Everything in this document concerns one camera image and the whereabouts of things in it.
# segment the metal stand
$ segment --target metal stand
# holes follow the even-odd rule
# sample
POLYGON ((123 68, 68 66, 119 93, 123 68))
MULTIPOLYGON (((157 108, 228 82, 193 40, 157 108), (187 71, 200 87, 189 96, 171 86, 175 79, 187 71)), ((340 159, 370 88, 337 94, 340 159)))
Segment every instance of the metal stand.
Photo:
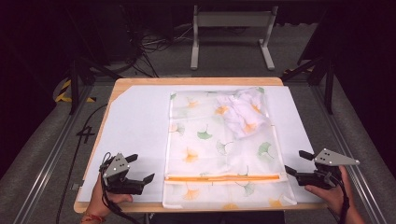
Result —
POLYGON ((274 70, 274 62, 268 50, 268 41, 276 18, 277 7, 272 11, 257 12, 198 12, 198 6, 194 6, 193 31, 194 39, 191 54, 191 70, 198 69, 199 39, 198 27, 221 27, 221 26, 238 26, 238 27, 265 27, 266 36, 259 40, 262 55, 269 70, 274 70))
POLYGON ((121 78, 118 74, 88 59, 76 58, 70 65, 70 79, 72 87, 72 108, 70 109, 70 115, 74 114, 79 105, 78 78, 80 77, 82 83, 86 86, 91 86, 95 82, 94 74, 90 70, 91 67, 97 69, 106 76, 114 78, 115 80, 121 78))

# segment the folded cloth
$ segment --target folded cloth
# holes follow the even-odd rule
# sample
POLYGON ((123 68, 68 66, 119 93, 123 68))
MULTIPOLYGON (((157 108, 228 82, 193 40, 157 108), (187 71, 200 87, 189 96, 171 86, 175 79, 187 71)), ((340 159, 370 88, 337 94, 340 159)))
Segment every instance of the folded cloth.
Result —
POLYGON ((264 123, 269 124, 262 98, 256 88, 222 94, 217 97, 218 110, 236 139, 258 132, 264 123))

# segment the metal bracket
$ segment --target metal bracket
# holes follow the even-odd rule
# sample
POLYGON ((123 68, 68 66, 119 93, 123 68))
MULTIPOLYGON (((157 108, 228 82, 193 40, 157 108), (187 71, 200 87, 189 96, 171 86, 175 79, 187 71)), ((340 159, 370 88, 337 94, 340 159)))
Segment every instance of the metal bracket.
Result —
POLYGON ((354 160, 352 158, 338 154, 326 148, 324 148, 321 152, 319 152, 319 154, 314 158, 314 161, 319 164, 328 165, 328 166, 361 164, 361 162, 358 160, 354 160))

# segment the cable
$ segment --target cable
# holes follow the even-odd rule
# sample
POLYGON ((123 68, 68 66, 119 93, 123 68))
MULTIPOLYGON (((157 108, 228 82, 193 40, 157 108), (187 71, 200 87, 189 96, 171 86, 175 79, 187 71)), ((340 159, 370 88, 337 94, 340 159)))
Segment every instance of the cable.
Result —
MULTIPOLYGON (((87 129, 87 124, 88 124, 88 122, 90 121, 91 117, 92 117, 97 111, 99 111, 100 109, 102 109, 102 108, 105 107, 105 106, 107 106, 107 104, 99 106, 97 109, 95 109, 95 110, 88 116, 87 120, 86 120, 85 123, 84 123, 84 126, 82 127, 82 130, 81 130, 80 132, 78 132, 78 134, 84 132, 84 131, 87 129)), ((83 134, 80 134, 80 135, 79 135, 78 144, 77 144, 77 146, 76 146, 75 154, 74 154, 74 156, 73 156, 73 160, 72 160, 72 163, 71 163, 70 169, 69 169, 69 174, 67 175, 66 183, 65 183, 65 185, 64 185, 64 192, 63 192, 63 194, 62 194, 61 202, 60 202, 59 208, 58 208, 58 213, 57 213, 57 215, 56 215, 56 223, 57 223, 57 224, 59 223, 59 220, 60 220, 60 217, 61 217, 62 207, 63 207, 63 205, 64 205, 64 196, 66 195, 66 192, 67 192, 67 187, 68 187, 68 185, 69 185, 70 177, 71 177, 71 174, 72 174, 72 172, 73 172, 73 167, 74 167, 74 164, 75 164, 75 161, 76 161, 76 157, 77 157, 77 154, 78 154, 79 146, 80 146, 80 144, 81 144, 82 136, 83 136, 83 134)))

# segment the black mount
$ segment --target black mount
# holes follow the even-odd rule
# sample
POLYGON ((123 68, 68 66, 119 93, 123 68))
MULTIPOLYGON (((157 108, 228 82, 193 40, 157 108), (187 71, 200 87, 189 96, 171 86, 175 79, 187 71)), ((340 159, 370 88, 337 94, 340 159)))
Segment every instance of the black mount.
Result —
POLYGON ((105 190, 116 194, 141 195, 143 188, 153 180, 154 174, 148 175, 143 180, 128 179, 126 177, 130 168, 128 163, 136 160, 136 154, 124 158, 121 153, 118 153, 117 156, 104 162, 99 172, 102 174, 105 190))
POLYGON ((335 188, 342 182, 339 165, 359 165, 360 162, 324 148, 315 157, 309 152, 299 151, 300 157, 314 160, 317 170, 314 173, 298 173, 285 165, 286 173, 296 177, 299 186, 313 185, 322 189, 335 188))

